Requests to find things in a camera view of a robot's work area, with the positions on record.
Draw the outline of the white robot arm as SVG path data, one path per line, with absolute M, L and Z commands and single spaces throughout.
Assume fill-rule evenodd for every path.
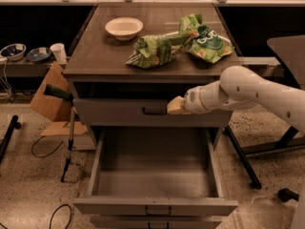
M 216 110 L 233 111 L 254 104 L 264 107 L 299 132 L 305 131 L 305 91 L 266 80 L 251 70 L 232 66 L 220 78 L 196 86 L 176 96 L 167 106 L 170 115 L 204 115 Z M 239 202 L 229 216 L 230 224 L 221 229 L 305 229 L 304 195 L 295 197 L 295 206 L 286 207 L 288 190 L 283 188 L 276 199 L 260 192 L 246 192 L 241 177 L 231 172 L 241 168 L 239 161 L 219 159 L 225 191 Z

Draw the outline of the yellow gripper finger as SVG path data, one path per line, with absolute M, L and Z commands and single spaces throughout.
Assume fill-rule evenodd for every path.
M 191 112 L 185 107 L 186 98 L 182 96 L 177 96 L 171 100 L 167 105 L 168 115 L 190 115 Z

